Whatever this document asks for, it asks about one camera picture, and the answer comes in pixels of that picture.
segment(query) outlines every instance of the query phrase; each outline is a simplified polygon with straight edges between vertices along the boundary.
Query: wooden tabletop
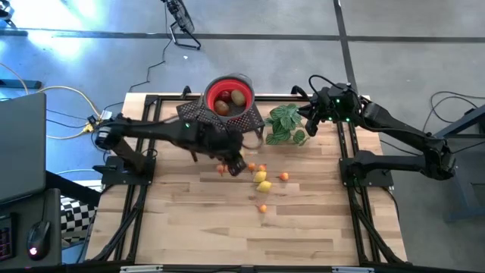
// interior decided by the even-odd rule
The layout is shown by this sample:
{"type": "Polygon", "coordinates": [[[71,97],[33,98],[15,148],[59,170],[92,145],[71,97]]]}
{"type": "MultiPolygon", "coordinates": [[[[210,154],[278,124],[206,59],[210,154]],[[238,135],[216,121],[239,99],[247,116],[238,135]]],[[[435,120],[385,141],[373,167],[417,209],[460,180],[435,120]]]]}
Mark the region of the wooden tabletop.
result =
{"type": "MultiPolygon", "coordinates": [[[[128,93],[123,114],[141,119],[146,95],[128,93]]],[[[175,107],[181,103],[163,102],[161,119],[176,115],[175,107]]],[[[257,102],[263,118],[281,104],[257,102]]],[[[344,127],[349,140],[348,127],[344,127]]],[[[382,154],[376,133],[359,127],[357,135],[361,149],[382,154]]],[[[134,148],[136,140],[127,141],[134,148]]],[[[358,264],[349,201],[338,171],[335,124],[320,124],[317,136],[302,147],[264,145],[245,152],[247,162],[268,166],[268,180],[273,183],[268,195],[255,191],[248,170],[238,177],[220,176],[215,159],[199,155],[199,162],[194,163],[189,152],[162,141],[155,148],[157,168],[145,203],[137,264],[358,264]],[[277,178],[283,171],[289,173],[287,182],[277,178]],[[256,208],[262,202],[268,206],[265,214],[256,208]]],[[[349,143],[348,150],[352,156],[349,143]]],[[[126,191],[126,186],[116,186],[102,196],[86,258],[98,254],[117,230],[126,191]]],[[[380,188],[369,188],[368,194],[376,229],[396,255],[406,260],[393,201],[380,188]]],[[[131,233],[130,228],[124,256],[131,233]]],[[[363,237],[371,257],[367,232],[363,237]]]]}

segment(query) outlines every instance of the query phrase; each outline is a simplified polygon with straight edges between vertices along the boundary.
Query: gray floor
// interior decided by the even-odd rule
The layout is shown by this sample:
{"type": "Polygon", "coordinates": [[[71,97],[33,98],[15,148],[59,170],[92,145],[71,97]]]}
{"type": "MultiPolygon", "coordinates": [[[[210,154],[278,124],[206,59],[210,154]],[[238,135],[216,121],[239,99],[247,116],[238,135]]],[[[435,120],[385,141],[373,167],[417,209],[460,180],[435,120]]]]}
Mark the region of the gray floor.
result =
{"type": "MultiPolygon", "coordinates": [[[[11,0],[20,28],[163,33],[164,9],[159,0],[11,0]]],[[[341,0],[347,33],[353,36],[485,36],[481,0],[341,0]]],[[[197,33],[337,35],[332,0],[186,0],[197,33]]],[[[83,90],[99,107],[120,102],[130,85],[143,81],[146,68],[161,60],[166,39],[52,38],[32,31],[29,37],[2,36],[0,61],[25,79],[46,86],[83,90]]],[[[200,52],[171,45],[167,63],[152,69],[151,83],[134,92],[179,92],[190,85],[201,92],[215,77],[241,72],[250,76],[258,93],[288,93],[311,74],[346,81],[340,42],[308,40],[201,40],[200,52]]],[[[428,99],[440,90],[485,96],[483,43],[351,42],[353,68],[361,94],[368,94],[396,117],[422,128],[430,110],[428,99]]],[[[11,77],[6,72],[0,74],[11,77]]],[[[16,96],[14,90],[0,95],[16,96]]],[[[55,90],[48,108],[86,117],[89,106],[76,95],[55,90]]],[[[470,108],[464,102],[444,102],[439,112],[454,120],[470,108]]],[[[70,124],[76,120],[48,114],[70,124]]],[[[432,117],[427,129],[446,126],[432,117]]],[[[48,124],[48,133],[67,136],[75,129],[48,124]]],[[[402,148],[387,136],[382,136],[402,148]]],[[[469,143],[453,143],[453,149],[469,143]]],[[[89,136],[48,140],[47,169],[91,168],[102,162],[89,136]]],[[[383,145],[385,154],[401,152],[383,145]]],[[[470,179],[480,179],[485,149],[460,154],[470,179]]],[[[393,172],[401,227],[408,259],[416,265],[483,271],[485,219],[447,224],[443,216],[456,209],[451,182],[419,174],[393,172]]],[[[96,173],[66,175],[98,178],[96,173]]]]}

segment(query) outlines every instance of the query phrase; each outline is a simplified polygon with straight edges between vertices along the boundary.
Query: small orange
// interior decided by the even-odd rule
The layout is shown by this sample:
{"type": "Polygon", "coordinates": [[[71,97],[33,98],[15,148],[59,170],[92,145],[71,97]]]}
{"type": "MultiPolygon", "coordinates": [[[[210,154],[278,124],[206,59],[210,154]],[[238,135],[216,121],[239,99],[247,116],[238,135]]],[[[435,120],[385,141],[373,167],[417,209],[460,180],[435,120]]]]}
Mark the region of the small orange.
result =
{"type": "Polygon", "coordinates": [[[283,181],[288,181],[288,179],[289,179],[288,173],[281,173],[280,179],[283,180],[283,181]]]}
{"type": "Polygon", "coordinates": [[[268,210],[266,205],[261,205],[258,207],[260,213],[266,213],[266,210],[268,210]]]}
{"type": "Polygon", "coordinates": [[[221,165],[221,164],[219,164],[219,165],[217,166],[217,172],[218,172],[219,174],[221,174],[221,176],[222,176],[222,174],[224,173],[224,166],[223,166],[223,165],[221,165]]]}
{"type": "Polygon", "coordinates": [[[248,164],[248,169],[251,171],[251,173],[256,169],[256,164],[251,162],[248,164]]]}

